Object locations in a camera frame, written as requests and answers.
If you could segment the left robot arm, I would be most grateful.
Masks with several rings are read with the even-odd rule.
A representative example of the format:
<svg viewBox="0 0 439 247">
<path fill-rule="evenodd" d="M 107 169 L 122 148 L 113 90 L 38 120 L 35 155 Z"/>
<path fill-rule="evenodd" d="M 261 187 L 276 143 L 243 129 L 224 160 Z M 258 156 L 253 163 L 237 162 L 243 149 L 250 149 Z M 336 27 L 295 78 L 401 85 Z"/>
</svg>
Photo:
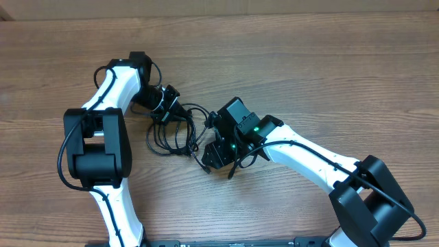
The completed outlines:
<svg viewBox="0 0 439 247">
<path fill-rule="evenodd" d="M 128 187 L 132 150 L 124 114 L 131 103 L 148 110 L 156 124 L 189 120 L 172 86 L 151 85 L 152 59 L 132 51 L 126 59 L 112 59 L 102 66 L 106 77 L 97 92 L 80 108 L 64 116 L 64 141 L 57 169 L 67 160 L 70 176 L 80 185 L 61 181 L 69 188 L 86 191 L 95 199 L 108 230 L 107 246 L 147 246 L 145 228 L 138 219 Z"/>
</svg>

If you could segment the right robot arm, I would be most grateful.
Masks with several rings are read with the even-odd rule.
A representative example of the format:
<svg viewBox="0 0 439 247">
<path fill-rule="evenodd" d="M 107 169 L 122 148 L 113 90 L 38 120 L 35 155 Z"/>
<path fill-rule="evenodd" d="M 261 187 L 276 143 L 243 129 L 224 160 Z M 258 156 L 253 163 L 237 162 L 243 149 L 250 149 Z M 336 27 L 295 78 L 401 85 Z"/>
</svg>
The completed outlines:
<svg viewBox="0 0 439 247">
<path fill-rule="evenodd" d="M 340 225 L 328 237 L 304 239 L 305 246 L 389 246 L 414 212 L 379 158 L 359 161 L 331 152 L 276 117 L 259 118 L 238 97 L 209 113 L 205 126 L 214 129 L 215 140 L 204 149 L 204 165 L 231 165 L 233 177 L 245 159 L 261 157 L 293 169 L 328 194 Z"/>
</svg>

